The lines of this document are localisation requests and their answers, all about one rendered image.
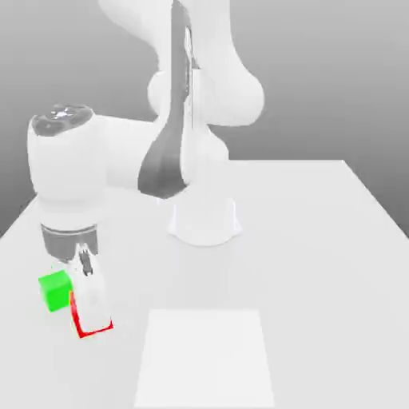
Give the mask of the small red cube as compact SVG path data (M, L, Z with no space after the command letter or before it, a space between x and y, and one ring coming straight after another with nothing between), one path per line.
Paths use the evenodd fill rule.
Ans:
M80 321L80 317L78 315L77 305L76 305L76 300L75 300L73 290L69 291L69 308L70 308L71 316L72 316L72 319L73 319L73 324L74 324L74 326L76 328L77 334L78 334L80 339L83 339L83 338L89 337L89 336L93 336L93 335L96 335L97 333L106 332L108 330L113 329L113 321L110 320L108 326L105 326L103 328L99 328L97 330L93 330L93 331L90 331L90 332L85 332L83 330L83 328L81 327L81 321Z

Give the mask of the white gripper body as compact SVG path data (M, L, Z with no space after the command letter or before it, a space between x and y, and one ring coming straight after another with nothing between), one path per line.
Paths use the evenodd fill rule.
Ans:
M111 315L105 280L98 266L93 272L85 274L79 261L69 265L73 281L73 295L82 332L97 332L111 324Z

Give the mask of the small green cube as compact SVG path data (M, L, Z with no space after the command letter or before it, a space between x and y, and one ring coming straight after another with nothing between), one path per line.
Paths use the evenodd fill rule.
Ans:
M55 312L69 306L69 294L73 287L65 270L41 276L38 278L38 283L49 312Z

